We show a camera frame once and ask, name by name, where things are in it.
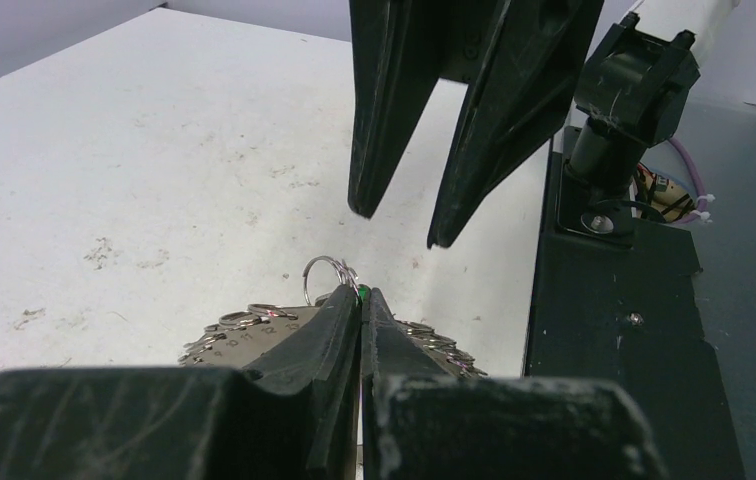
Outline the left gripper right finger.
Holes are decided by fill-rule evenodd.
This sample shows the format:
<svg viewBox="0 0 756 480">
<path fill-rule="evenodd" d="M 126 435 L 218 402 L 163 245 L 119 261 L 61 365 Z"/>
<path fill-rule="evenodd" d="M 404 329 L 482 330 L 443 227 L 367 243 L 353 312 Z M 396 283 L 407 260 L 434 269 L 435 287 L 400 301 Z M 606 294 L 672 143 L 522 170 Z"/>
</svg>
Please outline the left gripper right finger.
<svg viewBox="0 0 756 480">
<path fill-rule="evenodd" d="M 362 305 L 368 479 L 665 479 L 636 402 L 608 381 L 459 378 L 414 343 L 378 289 Z"/>
</svg>

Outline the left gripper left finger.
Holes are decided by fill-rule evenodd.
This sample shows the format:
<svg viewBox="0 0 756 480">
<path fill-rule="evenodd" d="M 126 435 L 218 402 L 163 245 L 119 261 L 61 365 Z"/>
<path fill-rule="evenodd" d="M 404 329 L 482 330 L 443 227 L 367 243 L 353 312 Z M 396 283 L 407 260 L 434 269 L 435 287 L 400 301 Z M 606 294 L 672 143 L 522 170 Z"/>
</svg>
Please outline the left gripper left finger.
<svg viewBox="0 0 756 480">
<path fill-rule="evenodd" d="M 351 479 L 360 296 L 242 369 L 0 372 L 0 479 Z"/>
</svg>

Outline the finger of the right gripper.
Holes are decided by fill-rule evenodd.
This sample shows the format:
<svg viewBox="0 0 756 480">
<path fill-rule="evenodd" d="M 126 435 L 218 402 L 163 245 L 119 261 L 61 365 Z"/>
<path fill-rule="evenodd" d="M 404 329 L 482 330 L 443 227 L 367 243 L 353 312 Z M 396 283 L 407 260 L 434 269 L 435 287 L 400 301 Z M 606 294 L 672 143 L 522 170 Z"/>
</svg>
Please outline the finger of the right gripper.
<svg viewBox="0 0 756 480">
<path fill-rule="evenodd" d="M 449 248 L 487 195 L 565 121 L 603 4 L 499 1 L 467 89 L 427 245 Z"/>
<path fill-rule="evenodd" d="M 439 79 L 465 79 L 455 1 L 349 4 L 355 110 L 348 205 L 372 217 Z"/>
</svg>

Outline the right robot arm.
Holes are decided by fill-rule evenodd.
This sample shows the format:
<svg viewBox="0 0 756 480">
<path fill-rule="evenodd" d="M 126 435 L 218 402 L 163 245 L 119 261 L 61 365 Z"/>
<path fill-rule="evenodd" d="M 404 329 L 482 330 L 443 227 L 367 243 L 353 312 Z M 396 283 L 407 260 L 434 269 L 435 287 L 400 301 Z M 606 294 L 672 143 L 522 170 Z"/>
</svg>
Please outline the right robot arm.
<svg viewBox="0 0 756 480">
<path fill-rule="evenodd" d="M 466 94 L 429 227 L 447 248 L 484 199 L 586 116 L 568 171 L 601 210 L 675 133 L 732 1 L 638 1 L 599 43 L 599 1 L 353 1 L 348 204 L 373 216 L 441 79 Z"/>
</svg>

